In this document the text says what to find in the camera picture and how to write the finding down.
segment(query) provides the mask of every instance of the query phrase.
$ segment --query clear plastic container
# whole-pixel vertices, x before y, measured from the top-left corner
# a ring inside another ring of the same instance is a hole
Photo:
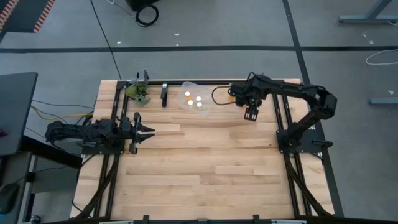
[[[212,88],[207,88],[203,85],[184,82],[176,100],[182,109],[207,116],[211,108],[215,105],[213,99],[211,99],[212,91]],[[186,92],[189,92],[189,98],[185,95]]]

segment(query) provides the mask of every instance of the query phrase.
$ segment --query concrete floor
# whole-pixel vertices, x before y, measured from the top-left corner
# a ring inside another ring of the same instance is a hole
[[[280,0],[244,4],[239,0],[160,1],[156,3],[159,20],[146,29],[106,0],[93,2],[112,47],[293,46]],[[363,14],[374,2],[290,0],[301,46],[398,45],[398,27],[337,23],[339,14]],[[128,10],[123,0],[116,3]],[[386,12],[398,14],[398,2],[391,3]],[[56,0],[38,34],[7,33],[0,43],[0,48],[68,47],[107,47],[89,0]],[[338,97],[336,116],[323,122],[323,128],[326,139],[335,143],[330,155],[345,216],[398,220],[398,165],[394,160],[398,157],[394,136],[398,107],[368,105],[369,97],[398,94],[398,65],[367,66],[364,61],[373,53],[303,55],[311,82]],[[122,78],[143,69],[151,78],[246,78],[250,71],[272,78],[302,77],[295,52],[117,52],[114,56]],[[398,52],[375,59],[387,60],[398,61]],[[92,106],[100,80],[118,79],[110,53],[0,54],[0,68],[0,74],[38,72],[34,99],[49,103]],[[35,105],[57,115],[89,110]],[[47,125],[30,113],[27,127],[44,134]],[[43,141],[30,131],[25,134]],[[60,145],[70,152],[79,150],[70,147],[70,142]],[[55,166],[40,160],[37,169]],[[37,194],[34,213],[45,222],[66,220],[75,180],[72,169],[40,174],[34,189],[46,193]]]

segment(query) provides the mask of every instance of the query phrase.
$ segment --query wooden tabletop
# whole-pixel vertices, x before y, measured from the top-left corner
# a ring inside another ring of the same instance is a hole
[[[110,118],[116,82],[101,82],[93,120]],[[235,105],[215,106],[208,116],[185,111],[175,101],[179,91],[180,85],[169,86],[166,108],[162,108],[160,85],[149,87],[151,101],[145,107],[129,100],[127,116],[132,118],[134,112],[140,112],[143,125],[156,132],[137,145],[137,155],[128,152],[127,141],[119,162],[111,218],[252,219],[254,214],[260,218],[293,218],[284,159],[275,135],[272,97],[263,101],[257,121],[251,122],[243,119],[244,110]],[[225,89],[216,99],[228,100]],[[122,101],[121,96],[118,114]],[[301,99],[289,98],[289,105],[293,121],[308,112]],[[287,127],[283,112],[282,117]],[[308,189],[325,210],[333,213],[321,160],[310,154],[301,154],[301,159]],[[75,204],[80,208],[98,187],[102,160],[103,156],[97,155],[81,168],[75,194]],[[107,195],[103,197],[102,215]],[[298,200],[303,214],[301,194]],[[71,217],[76,214],[78,211],[72,208]]]

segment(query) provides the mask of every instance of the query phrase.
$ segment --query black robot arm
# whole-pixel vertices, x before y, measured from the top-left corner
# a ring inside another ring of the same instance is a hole
[[[324,87],[286,83],[281,80],[271,80],[264,75],[254,74],[246,82],[232,83],[229,94],[235,96],[237,106],[248,106],[244,119],[255,121],[258,107],[268,94],[286,95],[304,99],[310,105],[310,112],[299,122],[293,123],[287,130],[287,141],[293,145],[300,145],[304,131],[321,119],[329,119],[335,115],[337,98]]]
[[[140,134],[138,131],[155,131],[141,124],[141,116],[134,113],[134,125],[129,118],[120,120],[120,125],[114,119],[101,119],[87,126],[63,124],[56,121],[47,126],[45,137],[54,143],[65,138],[82,139],[84,154],[120,154],[124,150],[124,140],[131,139],[129,151],[137,154],[136,144],[154,136],[155,134]]]

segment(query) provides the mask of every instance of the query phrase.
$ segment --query white cable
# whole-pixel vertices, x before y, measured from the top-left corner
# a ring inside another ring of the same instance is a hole
[[[389,23],[389,24],[391,24],[391,25],[393,25],[393,26],[398,27],[397,24],[393,24],[392,22],[387,22],[387,23]],[[385,53],[385,52],[394,52],[394,51],[397,51],[397,50],[398,50],[398,49],[380,51],[380,52],[378,52],[378,53],[376,53],[376,54],[370,55],[370,56],[365,60],[365,62],[366,62],[367,65],[398,65],[398,62],[391,62],[391,63],[370,63],[370,62],[369,62],[369,59],[370,59],[370,58],[373,58],[373,57],[376,56],[376,55],[379,55],[379,54],[382,54],[382,53]]]
[[[387,22],[387,23],[390,23],[391,25],[398,27],[397,24],[394,24],[394,23],[392,23],[392,22]]]

